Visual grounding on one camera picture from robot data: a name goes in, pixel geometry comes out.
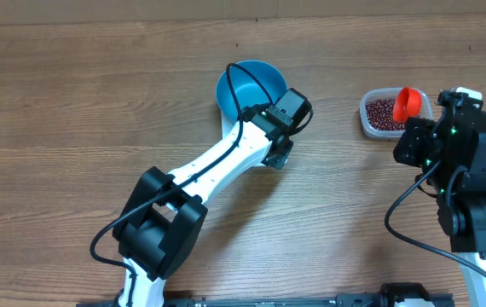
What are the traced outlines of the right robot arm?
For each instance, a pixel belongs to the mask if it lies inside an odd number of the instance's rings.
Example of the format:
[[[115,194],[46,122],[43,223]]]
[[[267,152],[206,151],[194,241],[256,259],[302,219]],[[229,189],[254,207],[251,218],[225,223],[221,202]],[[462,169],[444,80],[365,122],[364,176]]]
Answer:
[[[396,238],[459,264],[470,303],[486,306],[486,112],[479,92],[453,88],[437,98],[439,120],[410,118],[393,150],[396,162],[421,169],[393,212],[423,182],[435,190],[437,220],[449,238],[444,251],[402,235]]]

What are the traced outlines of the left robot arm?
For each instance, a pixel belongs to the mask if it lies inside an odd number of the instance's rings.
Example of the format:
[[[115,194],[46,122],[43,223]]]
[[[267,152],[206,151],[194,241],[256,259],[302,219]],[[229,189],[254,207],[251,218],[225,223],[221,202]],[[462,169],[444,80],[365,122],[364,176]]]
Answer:
[[[115,305],[163,305],[165,282],[194,248],[207,203],[252,167],[281,169],[292,150],[290,137],[311,113],[308,99],[289,89],[273,104],[244,107],[232,130],[194,161],[168,173],[145,171],[113,228],[126,267]]]

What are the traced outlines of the red measuring scoop blue handle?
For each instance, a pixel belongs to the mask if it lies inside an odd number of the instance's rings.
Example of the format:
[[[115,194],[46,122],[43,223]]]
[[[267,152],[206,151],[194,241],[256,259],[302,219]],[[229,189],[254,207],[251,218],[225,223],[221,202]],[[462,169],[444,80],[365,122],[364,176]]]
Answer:
[[[404,87],[396,97],[392,111],[393,120],[405,123],[410,117],[419,115],[421,106],[421,94],[414,88]]]

